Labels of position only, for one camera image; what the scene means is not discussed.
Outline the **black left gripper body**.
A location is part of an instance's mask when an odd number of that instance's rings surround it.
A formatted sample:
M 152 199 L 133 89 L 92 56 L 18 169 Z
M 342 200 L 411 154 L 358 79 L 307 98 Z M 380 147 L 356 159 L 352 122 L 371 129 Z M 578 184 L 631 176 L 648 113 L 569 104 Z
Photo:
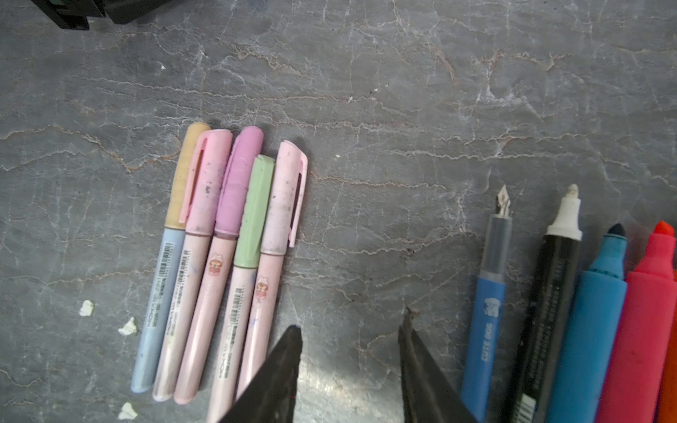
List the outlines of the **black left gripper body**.
M 89 30 L 89 18 L 126 25 L 157 10 L 170 0 L 32 0 L 52 22 L 65 30 Z

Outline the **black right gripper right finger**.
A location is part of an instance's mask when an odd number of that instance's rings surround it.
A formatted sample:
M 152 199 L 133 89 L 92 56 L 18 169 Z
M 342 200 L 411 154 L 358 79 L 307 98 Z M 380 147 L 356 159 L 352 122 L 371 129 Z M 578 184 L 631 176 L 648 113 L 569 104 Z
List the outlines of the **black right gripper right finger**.
M 476 421 L 414 329 L 413 318 L 407 308 L 398 328 L 404 421 Z

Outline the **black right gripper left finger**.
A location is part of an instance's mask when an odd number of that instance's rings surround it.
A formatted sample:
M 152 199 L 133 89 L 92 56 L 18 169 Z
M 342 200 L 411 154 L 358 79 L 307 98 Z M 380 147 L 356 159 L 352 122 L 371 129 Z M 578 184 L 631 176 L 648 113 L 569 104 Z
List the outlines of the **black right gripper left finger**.
M 290 325 L 218 422 L 293 422 L 302 352 L 301 327 Z

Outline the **green pastel pen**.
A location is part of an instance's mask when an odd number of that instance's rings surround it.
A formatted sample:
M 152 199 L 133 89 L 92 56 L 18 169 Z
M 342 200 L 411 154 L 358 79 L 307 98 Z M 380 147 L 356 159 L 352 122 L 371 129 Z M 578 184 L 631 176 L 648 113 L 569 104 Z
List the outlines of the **green pastel pen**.
M 236 396 L 274 167 L 275 159 L 268 156 L 259 155 L 254 160 L 240 237 L 234 252 L 234 267 L 206 417 L 208 422 L 221 421 Z

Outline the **black white marker pen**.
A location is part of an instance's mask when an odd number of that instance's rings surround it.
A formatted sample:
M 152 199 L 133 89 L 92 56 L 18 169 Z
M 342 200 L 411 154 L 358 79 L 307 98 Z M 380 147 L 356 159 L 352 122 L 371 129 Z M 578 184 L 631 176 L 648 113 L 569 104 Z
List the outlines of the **black white marker pen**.
M 580 206 L 578 185 L 571 184 L 543 237 L 503 422 L 546 420 L 577 283 L 583 237 L 578 225 Z

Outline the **light blue highlighter pen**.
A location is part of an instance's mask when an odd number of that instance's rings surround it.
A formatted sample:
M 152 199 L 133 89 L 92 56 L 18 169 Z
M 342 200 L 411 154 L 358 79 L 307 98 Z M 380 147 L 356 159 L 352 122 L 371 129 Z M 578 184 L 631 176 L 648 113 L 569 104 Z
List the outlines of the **light blue highlighter pen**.
M 599 255 L 581 273 L 548 405 L 548 422 L 595 421 L 628 289 L 623 273 L 627 245 L 624 226 L 613 225 L 604 235 Z

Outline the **dark blue marker pen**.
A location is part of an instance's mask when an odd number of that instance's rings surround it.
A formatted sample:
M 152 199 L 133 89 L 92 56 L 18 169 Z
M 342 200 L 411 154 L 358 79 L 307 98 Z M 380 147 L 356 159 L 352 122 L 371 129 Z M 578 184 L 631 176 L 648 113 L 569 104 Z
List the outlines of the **dark blue marker pen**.
M 510 206 L 507 188 L 502 187 L 496 196 L 496 213 L 488 221 L 465 357 L 461 399 L 479 422 L 485 421 L 504 307 L 504 274 L 512 229 Z

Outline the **pale pink pen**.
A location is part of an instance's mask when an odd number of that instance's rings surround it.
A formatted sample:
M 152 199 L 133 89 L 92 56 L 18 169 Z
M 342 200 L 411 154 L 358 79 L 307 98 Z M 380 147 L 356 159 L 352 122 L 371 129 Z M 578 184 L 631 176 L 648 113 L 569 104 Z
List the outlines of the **pale pink pen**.
M 299 227 L 308 163 L 308 157 L 297 145 L 288 140 L 280 143 L 236 391 L 238 397 L 266 360 L 285 255 L 294 247 Z

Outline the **pink highlighter pen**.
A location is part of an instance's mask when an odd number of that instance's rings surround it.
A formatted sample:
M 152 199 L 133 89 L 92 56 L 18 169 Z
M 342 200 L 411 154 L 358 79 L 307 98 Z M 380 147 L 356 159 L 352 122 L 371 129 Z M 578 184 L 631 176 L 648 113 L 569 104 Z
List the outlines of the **pink highlighter pen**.
M 675 230 L 660 221 L 626 276 L 625 303 L 597 422 L 652 422 L 676 307 Z

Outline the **purple pastel pen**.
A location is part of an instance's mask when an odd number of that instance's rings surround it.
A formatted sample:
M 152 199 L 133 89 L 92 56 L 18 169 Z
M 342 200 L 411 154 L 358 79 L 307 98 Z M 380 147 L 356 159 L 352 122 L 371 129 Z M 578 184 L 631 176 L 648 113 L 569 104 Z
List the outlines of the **purple pastel pen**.
M 210 210 L 208 227 L 212 240 L 197 263 L 199 296 L 176 384 L 174 399 L 178 405 L 187 405 L 199 391 L 236 251 L 252 168 L 263 142 L 262 130 L 256 126 L 244 128 L 229 150 L 227 167 L 217 185 L 219 198 Z

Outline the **orange highlighter pen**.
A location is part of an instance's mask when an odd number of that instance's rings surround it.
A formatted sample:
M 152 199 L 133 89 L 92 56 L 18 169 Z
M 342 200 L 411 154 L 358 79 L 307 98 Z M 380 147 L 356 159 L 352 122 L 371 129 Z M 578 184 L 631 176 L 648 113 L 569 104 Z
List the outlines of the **orange highlighter pen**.
M 657 423 L 676 423 L 676 319 L 677 315 L 674 315 L 659 393 Z

